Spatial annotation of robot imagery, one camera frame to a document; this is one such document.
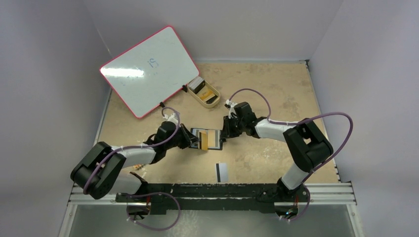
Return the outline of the gold striped card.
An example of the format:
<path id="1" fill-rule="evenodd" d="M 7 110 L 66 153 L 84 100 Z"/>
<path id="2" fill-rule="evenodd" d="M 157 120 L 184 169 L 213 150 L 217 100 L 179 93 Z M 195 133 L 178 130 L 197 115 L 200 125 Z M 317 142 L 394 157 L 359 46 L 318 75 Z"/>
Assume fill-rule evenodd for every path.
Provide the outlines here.
<path id="1" fill-rule="evenodd" d="M 208 149 L 211 150 L 220 150 L 220 130 L 209 129 L 208 130 Z"/>
<path id="2" fill-rule="evenodd" d="M 203 151 L 208 150 L 208 132 L 206 130 L 199 130 L 199 144 L 198 148 Z"/>

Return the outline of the grey card with magnetic stripe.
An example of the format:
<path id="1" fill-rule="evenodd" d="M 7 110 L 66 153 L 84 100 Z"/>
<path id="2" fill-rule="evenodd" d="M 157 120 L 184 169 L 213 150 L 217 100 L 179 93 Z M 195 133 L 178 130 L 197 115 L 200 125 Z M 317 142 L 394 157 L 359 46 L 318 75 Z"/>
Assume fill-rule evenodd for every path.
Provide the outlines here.
<path id="1" fill-rule="evenodd" d="M 226 163 L 216 163 L 215 170 L 216 170 L 217 182 L 219 183 L 228 182 L 228 168 L 227 168 Z"/>

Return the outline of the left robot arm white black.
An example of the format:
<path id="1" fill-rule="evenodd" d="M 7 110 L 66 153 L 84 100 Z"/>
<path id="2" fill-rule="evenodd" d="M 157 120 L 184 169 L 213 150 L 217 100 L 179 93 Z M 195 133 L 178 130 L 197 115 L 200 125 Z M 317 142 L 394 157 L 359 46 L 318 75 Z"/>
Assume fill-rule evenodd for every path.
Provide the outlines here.
<path id="1" fill-rule="evenodd" d="M 138 164 L 155 164 L 169 149 L 185 149 L 199 141 L 184 124 L 164 121 L 156 133 L 139 145 L 117 147 L 96 143 L 72 170 L 70 178 L 83 189 L 83 194 L 93 199 L 126 193 L 135 202 L 141 202 L 147 197 L 147 188 L 142 185 L 145 180 L 122 170 Z"/>

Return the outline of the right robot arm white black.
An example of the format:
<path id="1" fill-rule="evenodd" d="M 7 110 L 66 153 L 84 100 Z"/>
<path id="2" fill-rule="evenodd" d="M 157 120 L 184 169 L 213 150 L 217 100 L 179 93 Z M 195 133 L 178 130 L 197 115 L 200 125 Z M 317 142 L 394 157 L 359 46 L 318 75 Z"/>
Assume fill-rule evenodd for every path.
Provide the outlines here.
<path id="1" fill-rule="evenodd" d="M 293 164 L 278 180 L 276 193 L 289 201 L 296 196 L 304 179 L 317 166 L 326 161 L 334 149 L 319 127 L 313 122 L 297 122 L 295 125 L 282 121 L 270 121 L 257 117 L 247 102 L 226 101 L 229 114 L 223 118 L 220 141 L 239 137 L 243 133 L 257 139 L 272 139 L 286 143 Z"/>

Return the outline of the black card holder wallet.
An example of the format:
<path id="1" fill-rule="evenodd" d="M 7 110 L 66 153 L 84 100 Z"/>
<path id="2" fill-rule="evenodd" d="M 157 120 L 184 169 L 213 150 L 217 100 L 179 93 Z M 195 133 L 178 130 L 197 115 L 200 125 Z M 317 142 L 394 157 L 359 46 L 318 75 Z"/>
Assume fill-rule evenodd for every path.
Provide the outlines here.
<path id="1" fill-rule="evenodd" d="M 207 135 L 208 150 L 222 150 L 221 130 L 219 129 L 204 129 L 204 128 L 191 128 L 190 132 L 201 139 L 200 134 Z"/>

